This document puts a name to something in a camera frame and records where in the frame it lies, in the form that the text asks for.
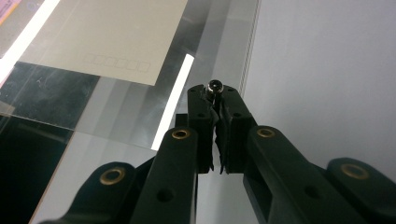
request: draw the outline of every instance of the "metal screw head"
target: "metal screw head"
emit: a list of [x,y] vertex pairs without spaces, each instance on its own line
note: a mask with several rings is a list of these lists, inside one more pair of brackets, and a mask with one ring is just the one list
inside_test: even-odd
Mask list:
[[224,90],[223,84],[218,80],[211,80],[205,90],[206,99],[213,102],[217,96],[220,96]]
[[224,90],[224,86],[222,85],[222,83],[218,80],[211,80],[208,84],[207,84],[207,89],[210,92],[213,93],[220,93]]

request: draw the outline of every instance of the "paper sheet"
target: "paper sheet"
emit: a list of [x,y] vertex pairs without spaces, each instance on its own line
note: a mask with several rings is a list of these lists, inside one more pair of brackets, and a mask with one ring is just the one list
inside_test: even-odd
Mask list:
[[21,61],[155,85],[187,0],[63,0]]

